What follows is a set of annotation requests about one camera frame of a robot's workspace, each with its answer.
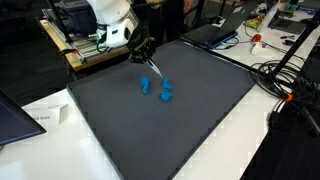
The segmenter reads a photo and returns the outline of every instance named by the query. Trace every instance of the blue object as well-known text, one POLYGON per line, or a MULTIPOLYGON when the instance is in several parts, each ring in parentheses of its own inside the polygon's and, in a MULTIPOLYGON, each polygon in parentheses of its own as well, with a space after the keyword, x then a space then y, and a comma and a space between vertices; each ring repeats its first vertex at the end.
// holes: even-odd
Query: blue object
POLYGON ((162 99, 162 101, 167 102, 167 101, 169 101, 169 100, 171 99, 171 97, 172 97, 172 94, 169 93, 168 90, 164 89, 164 90, 161 92, 161 99, 162 99))
POLYGON ((149 78, 141 78, 140 80, 140 86, 142 88, 142 93, 143 94, 148 94, 148 89, 149 89, 149 78))
POLYGON ((172 90, 172 86, 169 84, 169 78, 164 78, 162 83, 162 89, 172 90))
POLYGON ((309 9, 302 9, 302 8, 300 8, 300 10, 306 12, 309 15, 315 15, 318 11, 320 11, 320 9, 309 10, 309 9))

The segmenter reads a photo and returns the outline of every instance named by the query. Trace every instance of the white table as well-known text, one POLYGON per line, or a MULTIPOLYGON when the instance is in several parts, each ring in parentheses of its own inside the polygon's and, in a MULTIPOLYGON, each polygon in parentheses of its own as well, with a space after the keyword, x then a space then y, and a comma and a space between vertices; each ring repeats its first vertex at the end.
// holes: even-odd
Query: white table
MULTIPOLYGON (((302 11, 297 11, 295 13, 295 15, 296 16, 294 18, 291 18, 291 20, 300 21, 301 19, 312 17, 302 11)), ((247 33, 251 36, 258 34, 258 32, 255 29, 252 29, 249 27, 247 27, 246 29, 247 29, 247 33)), ((245 33, 245 26, 244 25, 241 25, 237 31, 239 33, 241 42, 251 40, 251 38, 249 36, 247 36, 245 33)), ((261 39, 262 41, 264 41, 270 45, 273 45, 275 47, 284 49, 286 51, 288 51, 290 49, 290 46, 284 45, 283 44, 284 40, 280 39, 280 37, 294 35, 294 34, 286 33, 286 32, 275 30, 275 29, 270 29, 270 28, 266 28, 262 33, 259 33, 259 34, 261 34, 261 36, 262 36, 262 39, 261 39)), ((310 34, 308 39, 301 45, 301 47, 295 53, 295 55, 300 56, 304 59, 307 59, 313 46, 317 42, 319 36, 320 36, 320 26, 310 34)), ((247 65, 247 66, 252 66, 255 63, 265 63, 271 59, 272 60, 281 60, 284 56, 284 53, 280 53, 276 50, 271 49, 270 47, 267 47, 267 48, 270 49, 271 51, 274 51, 274 53, 277 54, 278 59, 274 59, 274 57, 271 57, 271 56, 261 57, 261 56, 251 55, 252 48, 253 48, 252 43, 240 43, 240 44, 238 44, 228 50, 216 50, 215 52, 217 52, 223 56, 226 56, 228 58, 231 58, 233 60, 236 60, 236 61, 238 61, 244 65, 247 65)), ((296 64, 299 67, 301 67, 303 65, 303 61, 297 57, 292 57, 289 62, 296 64)))
MULTIPOLYGON (((311 36, 309 40, 316 40, 313 37, 319 34, 311 36)), ((304 53, 302 56, 307 57, 313 44, 305 45, 305 50, 301 50, 304 53)), ((241 46, 246 44, 221 53, 248 65, 266 61, 250 56, 241 46)), ((175 179, 239 179, 266 136, 268 114, 278 101, 254 86, 199 147, 175 179)), ((119 179, 67 90, 29 106, 65 103, 69 108, 68 118, 59 126, 47 126, 39 121, 48 133, 4 147, 0 152, 1 179, 119 179)))

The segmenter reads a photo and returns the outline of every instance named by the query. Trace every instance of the dark gray foam mat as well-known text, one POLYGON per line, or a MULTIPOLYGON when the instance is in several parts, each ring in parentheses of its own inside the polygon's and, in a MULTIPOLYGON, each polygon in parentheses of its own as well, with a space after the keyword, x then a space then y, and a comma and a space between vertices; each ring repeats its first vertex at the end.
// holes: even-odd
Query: dark gray foam mat
POLYGON ((68 85, 88 124, 128 180, 171 179, 210 132, 252 88, 248 71, 182 42, 157 49, 173 98, 147 65, 124 62, 68 85), (140 79, 150 78, 149 94, 140 79))

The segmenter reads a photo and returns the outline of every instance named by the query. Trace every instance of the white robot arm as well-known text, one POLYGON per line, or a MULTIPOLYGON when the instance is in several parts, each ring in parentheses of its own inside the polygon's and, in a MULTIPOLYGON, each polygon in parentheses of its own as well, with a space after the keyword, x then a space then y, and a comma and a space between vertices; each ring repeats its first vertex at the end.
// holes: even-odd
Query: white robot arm
POLYGON ((97 19, 98 39, 104 38, 109 48, 116 48, 128 43, 139 24, 127 0, 87 0, 97 19))
POLYGON ((131 0, 87 0, 97 19, 97 49, 104 44, 107 50, 127 46, 129 60, 134 63, 148 63, 161 77, 152 61, 155 40, 149 37, 131 9, 131 0))

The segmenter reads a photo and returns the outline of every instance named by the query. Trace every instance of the label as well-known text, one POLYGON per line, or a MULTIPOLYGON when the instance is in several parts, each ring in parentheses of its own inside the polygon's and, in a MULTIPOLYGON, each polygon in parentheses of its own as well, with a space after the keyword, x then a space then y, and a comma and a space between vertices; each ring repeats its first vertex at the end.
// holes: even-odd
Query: label
POLYGON ((41 125, 46 127, 59 125, 62 121, 63 112, 61 112, 66 104, 47 105, 47 104, 32 104, 23 107, 34 120, 39 121, 41 125))
POLYGON ((242 9, 242 6, 241 7, 237 7, 236 9, 234 9, 233 13, 237 13, 237 12, 241 11, 241 9, 242 9))

